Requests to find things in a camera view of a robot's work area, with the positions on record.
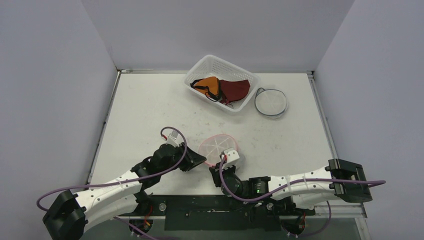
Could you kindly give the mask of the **white mesh bag pink zipper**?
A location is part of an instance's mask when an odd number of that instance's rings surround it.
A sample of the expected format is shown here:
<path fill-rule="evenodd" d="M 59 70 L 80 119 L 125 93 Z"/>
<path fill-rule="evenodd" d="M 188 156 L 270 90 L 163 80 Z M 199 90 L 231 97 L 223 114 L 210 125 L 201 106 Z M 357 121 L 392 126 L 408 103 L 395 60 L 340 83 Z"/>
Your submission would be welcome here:
<path fill-rule="evenodd" d="M 228 134 L 217 134 L 207 138 L 200 144 L 198 153 L 206 157 L 205 165 L 214 167 L 221 162 L 222 152 L 229 148 L 234 148 L 238 151 L 241 160 L 236 167 L 240 168 L 244 164 L 246 157 L 241 153 L 236 140 Z"/>

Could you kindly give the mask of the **dark red orange bra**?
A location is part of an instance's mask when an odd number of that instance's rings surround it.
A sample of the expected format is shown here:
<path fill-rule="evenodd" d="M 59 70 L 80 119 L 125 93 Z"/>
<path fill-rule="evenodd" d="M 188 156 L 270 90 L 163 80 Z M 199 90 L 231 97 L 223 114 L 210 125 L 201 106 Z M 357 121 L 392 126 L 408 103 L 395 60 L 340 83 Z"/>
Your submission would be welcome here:
<path fill-rule="evenodd" d="M 251 88 L 247 79 L 227 81 L 218 79 L 216 76 L 194 80 L 189 86 L 203 94 L 208 100 L 225 106 L 243 100 Z"/>

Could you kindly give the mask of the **white mesh laundry bag blue zipper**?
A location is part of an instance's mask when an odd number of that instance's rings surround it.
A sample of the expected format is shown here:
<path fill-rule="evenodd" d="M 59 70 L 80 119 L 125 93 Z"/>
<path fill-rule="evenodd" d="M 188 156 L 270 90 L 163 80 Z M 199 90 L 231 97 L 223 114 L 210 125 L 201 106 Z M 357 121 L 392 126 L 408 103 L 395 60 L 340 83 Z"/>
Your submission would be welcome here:
<path fill-rule="evenodd" d="M 279 89 L 260 87 L 255 93 L 254 106 L 260 115 L 278 119 L 287 111 L 289 101 L 286 94 Z"/>

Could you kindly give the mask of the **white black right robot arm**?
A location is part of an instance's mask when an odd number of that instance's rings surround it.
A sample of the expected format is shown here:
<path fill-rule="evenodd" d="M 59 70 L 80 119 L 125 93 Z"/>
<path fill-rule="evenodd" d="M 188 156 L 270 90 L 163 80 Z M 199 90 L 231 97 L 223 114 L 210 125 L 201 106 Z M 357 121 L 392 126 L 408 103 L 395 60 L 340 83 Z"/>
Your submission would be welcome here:
<path fill-rule="evenodd" d="M 284 211 L 290 215 L 330 200 L 366 203 L 373 199 L 372 183 L 367 181 L 363 166 L 338 158 L 330 159 L 327 166 L 305 173 L 248 180 L 241 180 L 235 174 L 235 166 L 221 169 L 217 163 L 208 170 L 214 185 L 226 196 L 242 203 L 282 201 Z"/>

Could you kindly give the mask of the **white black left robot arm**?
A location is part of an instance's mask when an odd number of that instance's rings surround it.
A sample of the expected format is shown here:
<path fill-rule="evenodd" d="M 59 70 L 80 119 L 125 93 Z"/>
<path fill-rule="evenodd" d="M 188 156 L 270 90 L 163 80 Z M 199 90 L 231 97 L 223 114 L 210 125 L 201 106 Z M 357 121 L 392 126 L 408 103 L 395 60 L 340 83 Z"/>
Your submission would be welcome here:
<path fill-rule="evenodd" d="M 107 183 L 84 186 L 76 193 L 61 192 L 42 221 L 52 239 L 78 240 L 90 228 L 116 216 L 150 212 L 152 201 L 145 190 L 157 184 L 164 171 L 187 172 L 206 160 L 185 143 L 162 144 L 152 156 Z"/>

